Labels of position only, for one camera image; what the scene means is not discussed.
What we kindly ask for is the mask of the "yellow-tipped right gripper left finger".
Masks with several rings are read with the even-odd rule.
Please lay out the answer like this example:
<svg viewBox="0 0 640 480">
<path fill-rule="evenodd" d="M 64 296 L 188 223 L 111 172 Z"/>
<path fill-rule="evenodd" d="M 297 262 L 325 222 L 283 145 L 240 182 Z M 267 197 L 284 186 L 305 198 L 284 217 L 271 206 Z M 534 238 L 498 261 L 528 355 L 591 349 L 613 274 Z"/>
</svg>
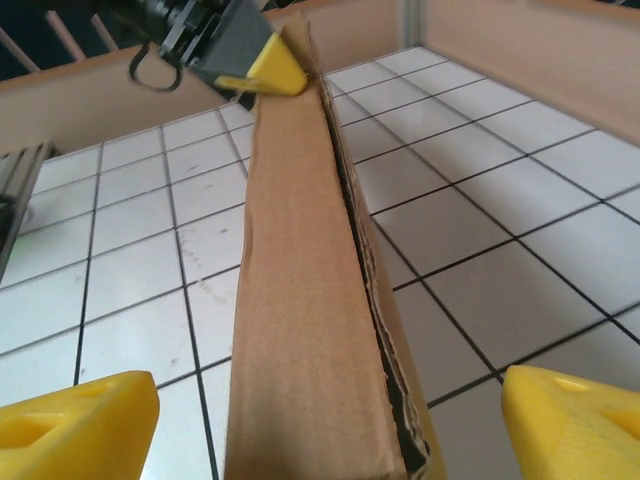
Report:
<svg viewBox="0 0 640 480">
<path fill-rule="evenodd" d="M 0 408 L 0 480 L 140 480 L 159 418 L 149 371 Z"/>
</svg>

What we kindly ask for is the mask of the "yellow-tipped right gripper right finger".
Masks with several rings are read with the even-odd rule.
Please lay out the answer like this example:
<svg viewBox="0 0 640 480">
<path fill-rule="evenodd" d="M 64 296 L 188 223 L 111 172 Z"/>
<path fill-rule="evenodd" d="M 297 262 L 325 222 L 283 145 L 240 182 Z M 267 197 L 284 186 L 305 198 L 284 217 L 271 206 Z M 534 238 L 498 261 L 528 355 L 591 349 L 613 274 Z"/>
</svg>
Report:
<svg viewBox="0 0 640 480">
<path fill-rule="evenodd" d="M 514 365 L 501 408 L 523 480 L 640 480 L 640 392 Z"/>
</svg>

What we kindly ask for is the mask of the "brown cardboard paper box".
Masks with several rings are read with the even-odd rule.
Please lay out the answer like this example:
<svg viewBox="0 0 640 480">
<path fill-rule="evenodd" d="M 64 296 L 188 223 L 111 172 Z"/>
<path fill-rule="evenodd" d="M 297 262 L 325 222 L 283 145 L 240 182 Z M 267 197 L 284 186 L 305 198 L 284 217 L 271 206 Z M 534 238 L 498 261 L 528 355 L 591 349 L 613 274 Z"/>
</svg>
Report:
<svg viewBox="0 0 640 480">
<path fill-rule="evenodd" d="M 281 32 L 310 81 L 254 108 L 224 480 L 446 480 L 310 23 Z"/>
</svg>

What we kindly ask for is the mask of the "aluminium corner post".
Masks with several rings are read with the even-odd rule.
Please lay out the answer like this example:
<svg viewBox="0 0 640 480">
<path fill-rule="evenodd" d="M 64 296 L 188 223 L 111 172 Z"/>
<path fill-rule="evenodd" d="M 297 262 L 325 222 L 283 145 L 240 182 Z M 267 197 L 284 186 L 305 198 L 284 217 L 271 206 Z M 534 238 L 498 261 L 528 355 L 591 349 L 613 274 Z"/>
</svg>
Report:
<svg viewBox="0 0 640 480">
<path fill-rule="evenodd" d="M 405 48 L 424 45 L 427 0 L 402 0 L 401 33 Z"/>
</svg>

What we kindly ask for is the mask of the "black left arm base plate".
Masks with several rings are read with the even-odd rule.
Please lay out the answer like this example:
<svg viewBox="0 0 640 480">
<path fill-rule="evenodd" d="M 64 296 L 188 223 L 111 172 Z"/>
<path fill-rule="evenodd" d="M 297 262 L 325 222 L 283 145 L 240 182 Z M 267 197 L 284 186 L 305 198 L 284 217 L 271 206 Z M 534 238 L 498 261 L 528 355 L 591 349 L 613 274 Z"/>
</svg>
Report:
<svg viewBox="0 0 640 480">
<path fill-rule="evenodd" d="M 17 198 L 0 195 L 0 281 L 22 224 L 31 217 L 32 209 L 28 203 L 20 205 Z"/>
</svg>

